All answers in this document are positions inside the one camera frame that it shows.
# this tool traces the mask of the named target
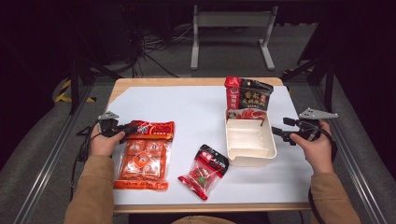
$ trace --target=red food package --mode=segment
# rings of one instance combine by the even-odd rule
[[[126,139],[114,189],[167,190],[166,170],[174,135],[174,122],[151,123],[139,120],[132,121],[131,125],[137,125],[138,130],[140,127],[141,132]],[[143,132],[143,127],[148,127],[147,132]],[[158,132],[161,129],[158,127],[170,129]]]
[[[274,87],[257,80],[226,77],[227,119],[262,119]]]
[[[215,149],[202,145],[195,156],[194,164],[186,175],[178,179],[187,185],[203,200],[207,200],[209,192],[216,181],[222,178],[228,170],[229,162],[226,157]]]
[[[175,132],[173,121],[158,123],[144,120],[132,120],[130,127],[137,127],[137,132],[129,134],[126,139],[166,139],[172,141]]]

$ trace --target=red snack bag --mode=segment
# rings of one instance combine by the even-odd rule
[[[227,119],[265,120],[274,87],[257,80],[226,77]]]
[[[126,138],[126,147],[115,176],[114,189],[167,190],[166,169],[175,123],[134,120],[138,133]]]
[[[207,200],[215,182],[227,172],[229,162],[226,157],[207,145],[200,147],[194,160],[191,170],[178,179],[200,198]]]
[[[130,127],[137,127],[137,132],[126,136],[126,139],[166,139],[172,141],[175,132],[173,121],[165,123],[132,120]]]

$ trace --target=white plastic tray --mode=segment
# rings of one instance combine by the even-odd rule
[[[227,153],[231,165],[264,166],[276,156],[269,118],[228,119]]]

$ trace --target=brown sleeve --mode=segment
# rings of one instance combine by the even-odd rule
[[[172,224],[235,224],[229,220],[219,218],[219,217],[207,217],[207,216],[190,216],[183,217],[181,219],[176,220]]]
[[[315,207],[326,224],[361,223],[336,174],[312,175],[311,192]],[[311,223],[318,223],[313,214]]]
[[[64,223],[112,223],[114,162],[106,156],[90,156],[67,207]]]

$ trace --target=hand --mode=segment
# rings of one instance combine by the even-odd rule
[[[323,120],[320,120],[320,128],[330,133],[329,124]],[[334,173],[332,168],[332,144],[324,134],[321,134],[320,138],[314,142],[306,141],[296,133],[292,133],[290,138],[303,148],[305,158],[311,164],[315,175]]]
[[[91,155],[110,157],[119,141],[125,136],[125,132],[117,133],[112,137],[99,134],[99,125],[93,127],[91,134]]]

